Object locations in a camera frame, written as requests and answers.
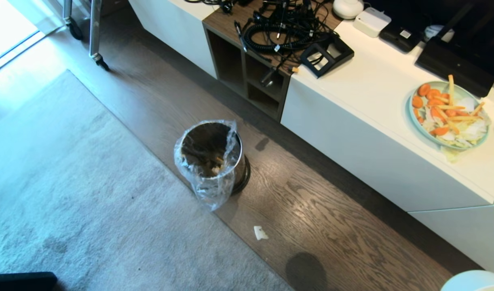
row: coiled cord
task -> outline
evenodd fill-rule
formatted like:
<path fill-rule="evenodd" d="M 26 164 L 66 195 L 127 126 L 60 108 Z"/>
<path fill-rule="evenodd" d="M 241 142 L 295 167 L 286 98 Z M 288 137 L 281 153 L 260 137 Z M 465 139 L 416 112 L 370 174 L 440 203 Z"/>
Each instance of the coiled cord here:
<path fill-rule="evenodd" d="M 308 42 L 312 40 L 310 34 L 303 30 L 297 30 L 291 27 L 280 28 L 279 24 L 254 24 L 253 26 L 250 26 L 245 30 L 242 37 L 250 49 L 262 53 L 274 52 L 276 44 L 258 44 L 254 42 L 254 40 L 252 40 L 253 35 L 260 32 L 262 33 L 281 32 L 286 35 L 293 35 L 299 39 L 297 41 L 291 41 L 291 42 L 286 42 L 284 44 L 279 44 L 280 49 L 285 49 L 285 50 L 304 49 L 309 44 Z"/>

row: power adapter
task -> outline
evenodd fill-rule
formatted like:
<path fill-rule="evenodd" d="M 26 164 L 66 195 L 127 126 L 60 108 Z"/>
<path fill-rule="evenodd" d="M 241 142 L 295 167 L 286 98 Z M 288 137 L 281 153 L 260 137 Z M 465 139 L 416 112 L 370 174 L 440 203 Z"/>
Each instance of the power adapter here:
<path fill-rule="evenodd" d="M 355 17 L 353 26 L 370 37 L 378 37 L 380 31 L 390 23 L 391 17 L 369 7 Z"/>

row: plastic bag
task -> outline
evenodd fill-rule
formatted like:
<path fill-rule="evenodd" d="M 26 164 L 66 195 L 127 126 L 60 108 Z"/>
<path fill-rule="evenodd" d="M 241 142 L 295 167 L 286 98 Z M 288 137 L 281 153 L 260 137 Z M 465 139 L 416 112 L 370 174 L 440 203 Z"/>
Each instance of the plastic bag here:
<path fill-rule="evenodd" d="M 197 198 L 216 210 L 229 199 L 234 186 L 234 167 L 240 158 L 236 122 L 206 120 L 195 124 L 175 143 L 173 158 Z"/>

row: caster wheel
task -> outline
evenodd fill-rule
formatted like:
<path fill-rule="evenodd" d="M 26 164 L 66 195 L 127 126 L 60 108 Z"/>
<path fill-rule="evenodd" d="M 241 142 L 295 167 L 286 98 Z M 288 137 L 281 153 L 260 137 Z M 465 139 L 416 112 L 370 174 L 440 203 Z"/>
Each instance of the caster wheel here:
<path fill-rule="evenodd" d="M 78 24 L 76 24 L 76 22 L 73 19 L 71 19 L 71 23 L 67 24 L 67 26 L 69 27 L 69 32 L 75 39 L 77 40 L 84 39 L 84 35 L 82 34 L 80 27 L 78 27 Z"/>
<path fill-rule="evenodd" d="M 103 68 L 103 69 L 104 69 L 104 70 L 106 70 L 106 71 L 109 71 L 109 70 L 110 70 L 110 69 L 109 69 L 109 66 L 107 65 L 107 63 L 105 63 L 105 62 L 103 61 L 103 58 L 101 58 L 101 59 L 97 60 L 97 61 L 96 61 L 96 64 L 97 64 L 97 65 L 99 65 L 101 68 Z"/>

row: cabinet door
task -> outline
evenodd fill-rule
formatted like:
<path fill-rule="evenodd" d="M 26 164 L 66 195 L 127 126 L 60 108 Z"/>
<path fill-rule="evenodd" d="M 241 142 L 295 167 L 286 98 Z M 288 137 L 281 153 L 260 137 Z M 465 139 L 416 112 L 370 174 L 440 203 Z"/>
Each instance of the cabinet door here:
<path fill-rule="evenodd" d="M 213 13 L 205 4 L 183 0 L 129 0 L 143 27 L 216 78 L 202 19 Z"/>
<path fill-rule="evenodd" d="M 293 77 L 281 123 L 407 212 L 493 203 Z"/>
<path fill-rule="evenodd" d="M 494 205 L 409 214 L 487 271 L 494 272 Z"/>

